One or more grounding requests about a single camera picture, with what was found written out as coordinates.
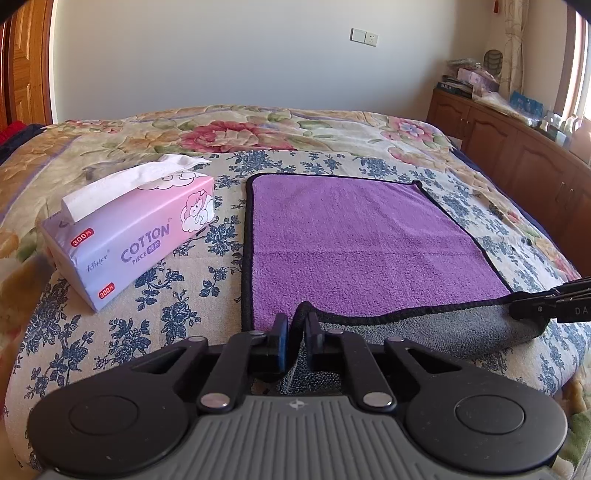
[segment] switch plate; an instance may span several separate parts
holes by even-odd
[[[359,43],[365,43],[365,34],[366,34],[365,30],[359,30],[357,28],[352,28],[350,40],[357,41]]]
[[[372,47],[377,47],[378,35],[376,33],[366,32],[365,41],[363,43],[365,43],[366,45],[371,45]]]

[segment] cartoon sheep illustration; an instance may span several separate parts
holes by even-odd
[[[181,221],[185,232],[196,232],[213,220],[213,199],[205,190],[192,193],[181,212]]]

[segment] pink and purple tissue package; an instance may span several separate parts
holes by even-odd
[[[213,178],[180,171],[103,205],[76,223],[41,224],[57,268],[98,312],[214,218]]]

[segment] red label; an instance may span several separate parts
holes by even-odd
[[[115,291],[115,284],[113,282],[109,283],[105,288],[103,288],[99,292],[99,298],[102,300],[104,299],[109,293]]]
[[[84,240],[86,240],[88,237],[93,236],[95,234],[95,231],[92,228],[87,228],[86,230],[84,230],[80,235],[78,235],[74,240],[72,240],[70,242],[70,244],[73,247],[77,247],[78,245],[80,245]]]

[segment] floral comforter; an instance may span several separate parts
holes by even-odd
[[[223,105],[69,121],[25,144],[0,168],[0,267],[12,272],[0,276],[0,373],[11,377],[4,415],[18,459],[38,464],[26,419],[51,390],[187,335],[222,343],[239,331],[244,183],[254,173],[421,180],[514,290],[540,291],[577,278],[554,245],[450,149],[430,125],[376,113]],[[51,270],[39,221],[59,210],[64,195],[165,153],[212,161],[197,168],[216,179],[216,220],[98,314],[58,273],[45,286]],[[583,363],[590,339],[585,324],[551,322],[542,337],[476,363],[556,394]],[[580,400],[569,413],[586,410],[579,390],[563,395],[569,405],[569,395]],[[563,476],[581,455],[558,463]]]

